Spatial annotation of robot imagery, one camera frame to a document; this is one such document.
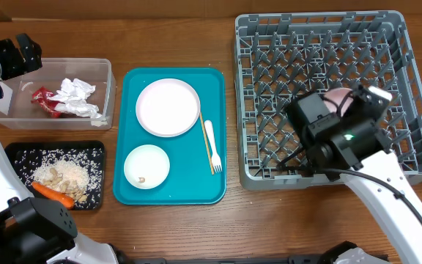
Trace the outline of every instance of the red wrapper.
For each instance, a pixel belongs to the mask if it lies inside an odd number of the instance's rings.
[[[54,96],[52,92],[48,91],[45,87],[42,87],[32,94],[32,103],[38,103],[43,110],[50,113],[52,118],[58,118],[62,113],[55,110],[55,106],[59,103],[52,101],[47,98]]]

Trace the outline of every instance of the gray bin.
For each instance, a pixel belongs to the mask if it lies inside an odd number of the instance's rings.
[[[294,95],[374,85],[393,94],[382,127],[411,184],[422,182],[422,85],[397,11],[240,15],[235,20],[240,183],[249,190],[338,184],[279,172],[299,145],[282,109]],[[303,154],[293,160],[303,163]]]

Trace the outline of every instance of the fork handle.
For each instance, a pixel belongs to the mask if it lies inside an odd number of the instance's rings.
[[[214,130],[212,129],[211,121],[204,121],[204,129],[206,130],[206,134],[208,135],[208,139],[210,140],[212,154],[218,155],[218,151],[216,150],[216,142],[214,140]]]

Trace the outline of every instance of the white crumpled napkin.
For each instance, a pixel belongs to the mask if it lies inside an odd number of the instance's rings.
[[[100,118],[102,114],[97,113],[98,106],[86,102],[93,92],[95,92],[95,85],[90,85],[78,78],[73,81],[66,78],[62,82],[61,90],[56,91],[57,95],[48,99],[60,102],[55,106],[56,111],[76,114],[79,117]]]

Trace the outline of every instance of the black tray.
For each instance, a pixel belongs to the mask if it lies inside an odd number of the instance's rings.
[[[93,149],[98,149],[95,157],[92,155]],[[4,151],[11,162],[12,168],[15,173],[19,176],[23,183],[26,183],[27,176],[31,175],[31,170],[34,171],[37,167],[41,166],[41,160],[43,157],[43,150],[65,150],[73,152],[85,151],[90,161],[99,163],[99,169],[102,169],[100,187],[86,191],[87,201],[83,204],[76,203],[73,210],[94,210],[98,209],[102,205],[103,200],[103,181],[105,179],[105,166],[106,166],[106,151],[102,142],[99,141],[80,141],[80,142],[16,142],[9,144]],[[21,162],[22,157],[26,156],[26,159]],[[43,197],[38,191],[35,191],[32,186],[26,183],[26,187],[36,197]]]

